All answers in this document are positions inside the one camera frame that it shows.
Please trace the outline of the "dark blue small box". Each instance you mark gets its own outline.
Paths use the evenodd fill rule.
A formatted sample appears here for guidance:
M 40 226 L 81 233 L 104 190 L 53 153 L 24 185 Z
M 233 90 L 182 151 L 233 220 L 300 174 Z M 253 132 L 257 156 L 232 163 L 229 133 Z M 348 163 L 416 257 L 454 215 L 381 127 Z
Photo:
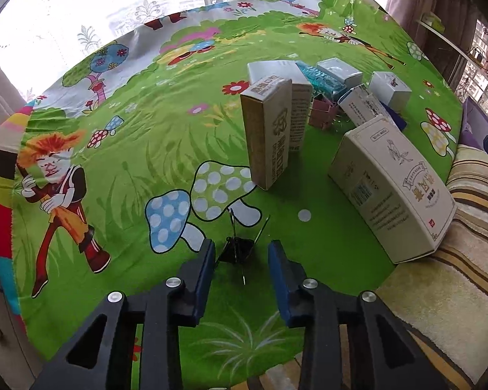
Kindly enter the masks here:
M 399 130 L 403 131 L 407 126 L 407 122 L 403 119 L 403 117 L 397 112 L 395 112 L 392 108 L 387 106 L 386 104 L 383 103 L 382 106 L 385 108 L 390 118 L 393 120 L 393 122 L 396 124 Z

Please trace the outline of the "beige herbal medicine box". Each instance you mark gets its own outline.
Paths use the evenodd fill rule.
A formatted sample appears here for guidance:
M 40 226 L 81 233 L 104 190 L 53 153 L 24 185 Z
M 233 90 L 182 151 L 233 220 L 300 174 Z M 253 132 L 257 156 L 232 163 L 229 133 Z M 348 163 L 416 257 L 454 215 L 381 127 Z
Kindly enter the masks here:
M 344 134 L 329 177 L 395 264 L 433 254 L 457 210 L 430 163 L 382 115 Z

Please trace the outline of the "white saxophone print box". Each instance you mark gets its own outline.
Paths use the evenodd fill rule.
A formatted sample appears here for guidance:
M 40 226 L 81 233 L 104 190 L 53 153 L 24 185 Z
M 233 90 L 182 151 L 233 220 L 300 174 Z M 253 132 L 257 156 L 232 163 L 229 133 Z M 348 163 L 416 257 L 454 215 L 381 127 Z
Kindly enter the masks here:
M 368 89 L 380 102 L 397 113 L 405 109 L 412 95 L 410 87 L 390 71 L 374 71 Z

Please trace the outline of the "white blue-logo medicine box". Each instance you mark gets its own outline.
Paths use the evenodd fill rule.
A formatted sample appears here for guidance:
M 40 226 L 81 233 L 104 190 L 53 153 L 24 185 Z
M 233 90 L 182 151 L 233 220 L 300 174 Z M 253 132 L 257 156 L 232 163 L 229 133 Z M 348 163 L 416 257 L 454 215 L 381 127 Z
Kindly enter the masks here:
M 387 110 L 365 84 L 359 84 L 349 89 L 340 97 L 337 104 L 356 127 L 369 122 L 378 115 L 390 119 Z

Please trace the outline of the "small white cube box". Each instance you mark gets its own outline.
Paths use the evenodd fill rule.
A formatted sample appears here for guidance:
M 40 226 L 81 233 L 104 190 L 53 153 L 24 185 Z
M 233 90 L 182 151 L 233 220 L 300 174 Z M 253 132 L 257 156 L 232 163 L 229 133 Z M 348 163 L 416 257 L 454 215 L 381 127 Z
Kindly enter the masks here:
M 363 73 L 361 71 L 337 57 L 317 62 L 316 68 L 335 78 L 347 88 L 361 85 L 363 81 Z

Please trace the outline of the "black binder clip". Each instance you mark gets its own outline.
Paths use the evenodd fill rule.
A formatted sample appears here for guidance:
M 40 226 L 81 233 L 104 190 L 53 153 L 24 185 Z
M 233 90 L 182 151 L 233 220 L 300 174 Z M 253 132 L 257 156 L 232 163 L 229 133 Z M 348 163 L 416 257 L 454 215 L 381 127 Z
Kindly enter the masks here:
M 267 216 L 263 226 L 258 231 L 258 234 L 253 240 L 251 240 L 237 236 L 235 227 L 235 215 L 233 213 L 233 210 L 229 210 L 229 214 L 230 222 L 233 228 L 233 235 L 226 238 L 223 251 L 216 260 L 216 265 L 218 265 L 220 262 L 224 262 L 233 266 L 238 266 L 240 268 L 242 282 L 243 284 L 246 284 L 244 266 L 248 262 L 251 254 L 253 253 L 256 243 L 260 239 L 265 227 L 267 226 L 267 223 L 270 220 L 270 216 Z

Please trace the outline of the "pink binder clip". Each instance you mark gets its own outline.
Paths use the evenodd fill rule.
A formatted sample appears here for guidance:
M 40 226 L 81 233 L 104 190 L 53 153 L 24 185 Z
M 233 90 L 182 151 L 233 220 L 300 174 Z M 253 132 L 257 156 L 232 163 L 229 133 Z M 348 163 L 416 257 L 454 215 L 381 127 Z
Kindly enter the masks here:
M 317 129 L 327 130 L 337 117 L 339 105 L 327 99 L 322 93 L 313 98 L 309 110 L 308 124 Z

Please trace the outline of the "teal toothpaste box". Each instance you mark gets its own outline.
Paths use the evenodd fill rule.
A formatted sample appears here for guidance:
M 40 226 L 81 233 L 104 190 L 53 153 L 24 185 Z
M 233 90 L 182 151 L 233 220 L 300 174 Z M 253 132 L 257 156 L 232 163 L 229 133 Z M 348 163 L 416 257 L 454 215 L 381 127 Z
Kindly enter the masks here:
M 337 102 L 346 93 L 346 86 L 328 73 L 302 61 L 295 63 L 308 82 L 312 84 L 315 95 L 322 94 L 326 99 Z

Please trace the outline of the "beige tall narrow box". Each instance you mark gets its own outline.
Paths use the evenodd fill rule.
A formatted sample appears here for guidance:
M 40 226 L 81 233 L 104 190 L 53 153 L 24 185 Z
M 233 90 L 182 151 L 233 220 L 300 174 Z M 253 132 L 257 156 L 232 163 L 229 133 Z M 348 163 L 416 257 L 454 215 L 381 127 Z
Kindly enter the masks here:
M 288 165 L 291 80 L 261 78 L 240 95 L 252 181 L 267 190 Z

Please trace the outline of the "striped towel cushion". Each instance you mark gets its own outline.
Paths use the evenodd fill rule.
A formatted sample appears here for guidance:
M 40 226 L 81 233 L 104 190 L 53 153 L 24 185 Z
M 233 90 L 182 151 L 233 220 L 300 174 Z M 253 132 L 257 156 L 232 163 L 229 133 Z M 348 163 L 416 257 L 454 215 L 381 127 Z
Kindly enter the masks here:
M 439 249 L 377 289 L 450 389 L 488 389 L 488 154 L 466 145 L 447 178 L 457 203 Z

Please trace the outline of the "cream bedside cabinet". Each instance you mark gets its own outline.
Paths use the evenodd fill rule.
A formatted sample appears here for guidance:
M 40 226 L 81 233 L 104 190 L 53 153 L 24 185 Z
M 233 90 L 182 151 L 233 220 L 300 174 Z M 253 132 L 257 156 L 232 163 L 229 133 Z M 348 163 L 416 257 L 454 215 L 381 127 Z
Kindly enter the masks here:
M 43 361 L 29 343 L 0 283 L 0 376 L 10 389 L 30 389 Z

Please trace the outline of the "green tissue pack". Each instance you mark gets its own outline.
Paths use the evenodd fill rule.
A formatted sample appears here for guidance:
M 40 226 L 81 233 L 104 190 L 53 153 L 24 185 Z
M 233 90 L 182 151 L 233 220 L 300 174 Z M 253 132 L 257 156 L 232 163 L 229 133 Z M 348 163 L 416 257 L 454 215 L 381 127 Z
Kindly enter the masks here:
M 444 33 L 445 25 L 442 23 L 441 19 L 432 12 L 423 13 L 421 16 L 421 21 L 434 29 L 436 32 Z

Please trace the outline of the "cartoon green tablecloth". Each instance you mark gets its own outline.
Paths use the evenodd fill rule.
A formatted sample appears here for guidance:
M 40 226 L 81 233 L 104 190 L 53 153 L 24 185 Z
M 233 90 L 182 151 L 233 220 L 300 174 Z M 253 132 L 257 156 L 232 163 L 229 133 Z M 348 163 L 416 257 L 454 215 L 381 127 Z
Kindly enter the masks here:
M 274 186 L 249 173 L 240 95 L 251 62 L 337 57 L 392 71 L 411 89 L 405 135 L 439 176 L 451 169 L 461 107 L 409 35 L 370 0 L 241 0 L 139 26 L 77 63 L 37 102 L 13 193 L 16 307 L 52 357 L 108 292 L 150 289 L 200 238 L 257 243 L 244 267 L 215 271 L 206 313 L 180 331 L 187 389 L 225 387 L 291 359 L 301 333 L 279 318 L 267 247 L 341 292 L 380 284 L 393 266 L 328 177 L 342 135 L 307 127 Z

